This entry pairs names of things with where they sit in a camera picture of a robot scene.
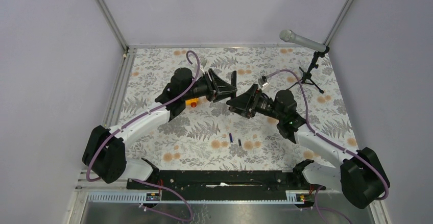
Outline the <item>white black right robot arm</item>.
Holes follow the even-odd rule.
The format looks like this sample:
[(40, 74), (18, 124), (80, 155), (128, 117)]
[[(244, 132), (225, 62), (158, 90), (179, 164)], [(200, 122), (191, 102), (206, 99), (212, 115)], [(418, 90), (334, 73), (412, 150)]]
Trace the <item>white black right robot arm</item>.
[(244, 118), (256, 113), (278, 120), (280, 135), (318, 153), (330, 166), (304, 160), (293, 169), (293, 183), (299, 189), (320, 185), (341, 192), (355, 207), (364, 209), (373, 201), (389, 195), (390, 182), (372, 149), (352, 151), (322, 135), (309, 122), (309, 116), (297, 112), (297, 103), (289, 89), (279, 90), (274, 99), (267, 97), (258, 84), (226, 102), (229, 110)]

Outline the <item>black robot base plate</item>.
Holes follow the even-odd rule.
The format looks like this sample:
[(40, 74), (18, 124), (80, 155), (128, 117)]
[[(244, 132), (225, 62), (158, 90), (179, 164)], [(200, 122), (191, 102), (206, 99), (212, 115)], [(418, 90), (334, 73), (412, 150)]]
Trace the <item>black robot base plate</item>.
[(290, 191), (299, 194), (313, 193), (317, 184), (306, 182), (297, 172), (281, 170), (157, 170), (147, 179), (148, 183), (163, 186), (160, 192), (169, 189), (172, 193), (189, 193), (202, 196), (206, 193), (246, 196), (265, 192)]

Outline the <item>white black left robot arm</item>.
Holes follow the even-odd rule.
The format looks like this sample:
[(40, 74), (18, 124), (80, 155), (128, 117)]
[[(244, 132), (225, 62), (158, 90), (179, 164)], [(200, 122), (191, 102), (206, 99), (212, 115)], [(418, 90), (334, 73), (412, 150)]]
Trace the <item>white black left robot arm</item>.
[(145, 188), (154, 188), (159, 177), (156, 168), (146, 159), (127, 158), (126, 149), (148, 132), (177, 117), (186, 108), (188, 100), (205, 97), (215, 103), (234, 98), (236, 78), (236, 71), (231, 73), (231, 81), (227, 83), (212, 69), (199, 72), (196, 77), (188, 68), (176, 69), (162, 94), (146, 112), (124, 125), (97, 126), (92, 130), (82, 157), (88, 167), (88, 181), (92, 181), (90, 173), (94, 172), (107, 184), (118, 179), (138, 179)]

